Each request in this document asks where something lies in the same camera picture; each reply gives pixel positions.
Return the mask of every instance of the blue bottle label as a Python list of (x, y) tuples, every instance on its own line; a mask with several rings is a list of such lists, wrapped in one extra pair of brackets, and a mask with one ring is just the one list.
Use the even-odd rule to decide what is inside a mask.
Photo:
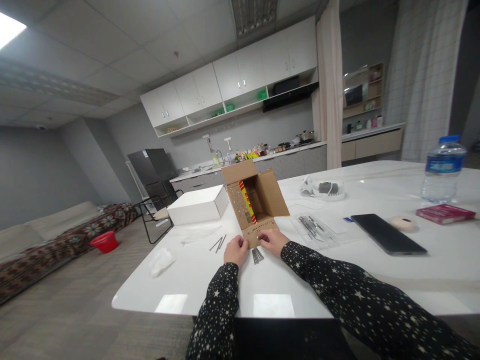
[(436, 174), (458, 173), (462, 170), (464, 156), (428, 156), (425, 171)]

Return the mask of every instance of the hand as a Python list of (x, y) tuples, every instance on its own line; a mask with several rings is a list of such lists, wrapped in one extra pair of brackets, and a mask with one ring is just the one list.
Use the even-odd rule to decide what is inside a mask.
[(290, 241), (288, 237), (283, 235), (278, 229), (266, 229), (260, 231), (258, 236), (261, 247), (267, 249), (277, 258), (280, 257), (282, 249)]
[(240, 235), (235, 236), (226, 245), (225, 253), (223, 254), (223, 263), (234, 263), (241, 268), (247, 259), (249, 249), (249, 241)]

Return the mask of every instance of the ceiling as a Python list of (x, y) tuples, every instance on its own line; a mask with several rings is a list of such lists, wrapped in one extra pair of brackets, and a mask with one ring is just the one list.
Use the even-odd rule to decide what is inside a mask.
[[(241, 0), (1, 0), (0, 12), (27, 29), (0, 50), (0, 63), (17, 74), (83, 87), (101, 100), (19, 86), (0, 73), (0, 125), (52, 129), (79, 116), (108, 118), (151, 89), (319, 17), (328, 4), (278, 0), (274, 22), (239, 36), (232, 1)], [(341, 0), (340, 11), (363, 1)]]

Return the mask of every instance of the patterned blanket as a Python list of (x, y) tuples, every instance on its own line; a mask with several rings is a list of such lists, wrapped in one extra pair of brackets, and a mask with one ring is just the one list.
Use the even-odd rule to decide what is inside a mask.
[(137, 217), (131, 204), (113, 204), (104, 214), (9, 258), (0, 264), (0, 305), (57, 267), (93, 250), (90, 242), (97, 236), (117, 232)]

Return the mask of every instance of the white box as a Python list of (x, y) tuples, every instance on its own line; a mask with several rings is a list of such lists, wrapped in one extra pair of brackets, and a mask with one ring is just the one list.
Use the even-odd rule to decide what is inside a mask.
[(229, 196), (223, 185), (190, 191), (167, 207), (174, 225), (218, 220), (229, 204)]

